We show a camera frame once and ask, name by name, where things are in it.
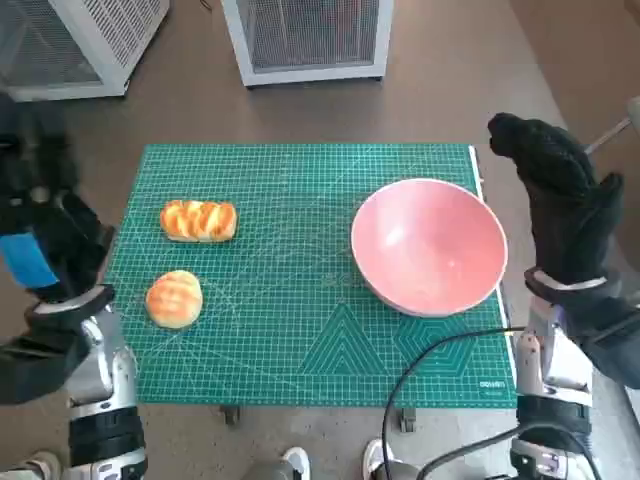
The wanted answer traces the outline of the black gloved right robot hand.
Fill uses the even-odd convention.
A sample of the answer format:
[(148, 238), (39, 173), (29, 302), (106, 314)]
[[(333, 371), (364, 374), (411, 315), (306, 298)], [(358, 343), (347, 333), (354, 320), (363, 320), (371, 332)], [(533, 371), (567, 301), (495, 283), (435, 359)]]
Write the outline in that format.
[(529, 196), (535, 267), (565, 285), (604, 276), (623, 176), (597, 180), (583, 146), (542, 120), (498, 113), (488, 130), (492, 152), (513, 161)]

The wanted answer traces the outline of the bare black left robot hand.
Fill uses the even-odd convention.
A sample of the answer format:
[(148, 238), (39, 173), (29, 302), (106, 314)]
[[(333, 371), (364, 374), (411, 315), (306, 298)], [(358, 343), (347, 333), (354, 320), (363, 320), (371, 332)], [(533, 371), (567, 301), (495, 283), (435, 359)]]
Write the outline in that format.
[(1, 257), (38, 300), (64, 302), (94, 287), (114, 228), (77, 192), (79, 174), (54, 104), (1, 96)]

